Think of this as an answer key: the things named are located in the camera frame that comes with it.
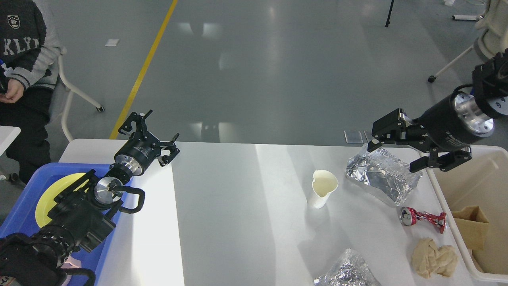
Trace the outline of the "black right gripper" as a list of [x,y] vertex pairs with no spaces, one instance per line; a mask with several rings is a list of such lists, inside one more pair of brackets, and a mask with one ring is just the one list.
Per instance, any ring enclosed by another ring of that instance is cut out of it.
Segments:
[[382,145],[408,145],[425,152],[426,136],[437,148],[409,165],[409,172],[425,168],[438,168],[448,172],[472,158],[470,145],[494,133],[494,120],[478,107],[474,96],[464,92],[451,94],[430,107],[417,119],[410,119],[402,108],[396,108],[373,123],[372,140],[367,151],[373,152]]

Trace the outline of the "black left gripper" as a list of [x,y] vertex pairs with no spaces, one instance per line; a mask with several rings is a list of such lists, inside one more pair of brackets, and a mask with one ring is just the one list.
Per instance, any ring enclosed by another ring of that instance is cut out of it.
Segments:
[[[115,176],[141,176],[154,160],[158,160],[160,166],[164,167],[180,153],[176,146],[179,133],[176,133],[171,141],[160,141],[152,134],[149,135],[146,118],[152,112],[132,112],[119,127],[119,134],[129,135],[130,139],[115,155]],[[169,151],[169,154],[164,155],[163,151]]]

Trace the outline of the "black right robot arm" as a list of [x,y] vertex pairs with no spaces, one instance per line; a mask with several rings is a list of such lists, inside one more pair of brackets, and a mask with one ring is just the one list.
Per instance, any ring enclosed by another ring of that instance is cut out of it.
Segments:
[[412,173],[427,167],[447,172],[469,161],[471,145],[490,137],[494,121],[507,116],[507,70],[507,52],[499,52],[472,71],[472,93],[460,85],[417,119],[395,109],[373,123],[367,151],[395,144],[426,153],[410,163]]

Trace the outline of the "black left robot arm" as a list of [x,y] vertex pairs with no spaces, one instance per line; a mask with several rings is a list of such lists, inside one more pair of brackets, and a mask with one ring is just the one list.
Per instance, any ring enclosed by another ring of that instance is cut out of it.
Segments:
[[148,131],[150,114],[127,117],[118,132],[129,139],[109,171],[97,177],[89,170],[56,194],[56,204],[47,212],[49,223],[31,236],[15,232],[1,239],[1,279],[15,286],[62,286],[69,276],[85,276],[86,286],[95,284],[94,271],[64,268],[64,263],[74,252],[92,252],[103,243],[116,228],[117,212],[134,214],[143,208],[145,192],[128,186],[132,177],[144,174],[154,160],[168,165],[180,152],[178,133],[171,141],[160,141]]

